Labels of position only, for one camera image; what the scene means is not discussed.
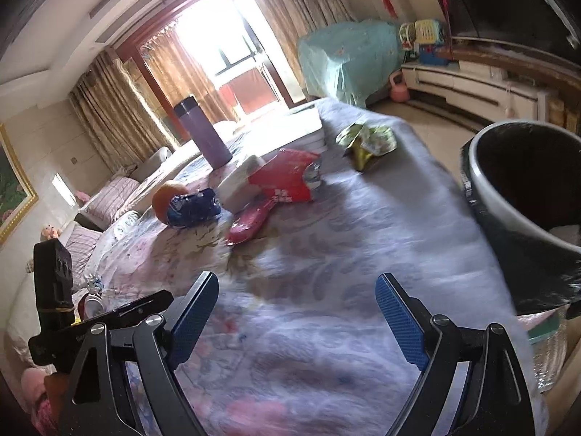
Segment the blue gripper pad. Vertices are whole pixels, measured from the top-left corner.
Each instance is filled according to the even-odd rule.
[[[166,357],[167,366],[175,370],[192,355],[194,346],[206,325],[218,298],[218,280],[213,277],[199,291],[199,295],[181,314],[171,331],[171,351]]]
[[[424,351],[422,329],[383,276],[375,283],[375,299],[406,361],[417,365],[423,372],[428,366],[429,357]]]

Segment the picture frame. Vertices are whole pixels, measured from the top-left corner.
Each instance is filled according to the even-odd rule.
[[[37,192],[0,124],[0,247],[37,201]]]

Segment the pink kettlebell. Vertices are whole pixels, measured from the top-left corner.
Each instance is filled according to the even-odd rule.
[[[389,92],[389,97],[397,103],[403,103],[410,99],[410,91],[407,89],[406,81],[403,78],[403,73],[401,70],[393,72],[389,76],[389,84],[391,85],[391,90]]]

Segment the ceiling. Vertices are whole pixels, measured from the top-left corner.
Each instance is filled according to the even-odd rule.
[[[95,56],[160,2],[46,0],[0,61],[0,120],[65,99]]]

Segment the floral bedsheet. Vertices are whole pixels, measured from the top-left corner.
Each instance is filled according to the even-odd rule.
[[[174,230],[148,210],[99,266],[109,306],[162,288],[183,295],[203,270],[219,276],[216,308],[190,360],[176,371],[208,435],[384,435],[419,372],[403,358],[376,305],[374,284],[383,272],[459,326],[504,324],[534,389],[526,334],[451,175],[403,120],[330,99],[316,106],[329,151],[315,202],[277,206],[258,237],[234,248],[224,240],[228,213]],[[363,175],[334,143],[355,121],[387,121],[398,142]],[[224,169],[210,173],[198,158],[177,179],[217,186],[243,143],[243,136],[233,142],[234,160]],[[158,434],[136,366],[130,378],[144,426]],[[463,374],[455,379],[434,434],[446,434],[463,381]],[[543,434],[535,394],[533,406]]]

